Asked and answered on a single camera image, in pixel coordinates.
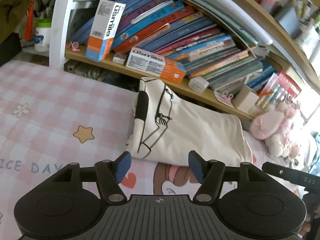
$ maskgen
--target flower print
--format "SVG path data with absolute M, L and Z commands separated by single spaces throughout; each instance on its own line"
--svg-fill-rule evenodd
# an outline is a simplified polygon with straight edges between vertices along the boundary
M 28 104 L 18 104 L 17 109 L 15 109 L 12 114 L 16 114 L 18 118 L 20 118 L 23 114 L 29 113 L 29 110 L 27 109 Z

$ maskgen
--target bed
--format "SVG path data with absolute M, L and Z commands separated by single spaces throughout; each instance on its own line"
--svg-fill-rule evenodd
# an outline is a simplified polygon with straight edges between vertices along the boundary
M 133 130 L 135 92 L 60 70 L 12 60 L 0 68 L 0 239 L 20 231 L 13 208 L 20 197 L 68 163 L 92 166 L 116 159 Z M 253 163 L 287 165 L 268 156 L 244 131 Z M 285 183 L 295 191 L 295 185 Z M 120 187 L 131 194 L 189 194 L 199 184 L 187 167 L 133 159 Z M 222 195 L 236 187 L 225 183 Z M 84 188 L 98 194 L 94 183 Z

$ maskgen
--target white bed frame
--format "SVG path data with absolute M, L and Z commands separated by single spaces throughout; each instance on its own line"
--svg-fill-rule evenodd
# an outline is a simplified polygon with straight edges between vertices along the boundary
M 56 0 L 52 16 L 49 65 L 63 70 L 68 61 L 64 57 L 68 27 L 71 25 L 70 14 L 72 10 L 97 7 L 96 1 L 90 0 Z

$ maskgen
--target hat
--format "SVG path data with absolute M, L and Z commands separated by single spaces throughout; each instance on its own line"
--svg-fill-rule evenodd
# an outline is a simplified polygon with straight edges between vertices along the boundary
M 29 0 L 0 0 L 0 43 L 14 31 L 28 8 Z

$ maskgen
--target orange and white box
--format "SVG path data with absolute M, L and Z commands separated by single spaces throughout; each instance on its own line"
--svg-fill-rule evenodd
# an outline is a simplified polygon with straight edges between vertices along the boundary
M 87 58 L 99 62 L 110 53 L 124 7 L 123 3 L 100 0 L 85 53 Z
M 126 66 L 177 84 L 186 74 L 181 63 L 136 47 L 131 49 Z

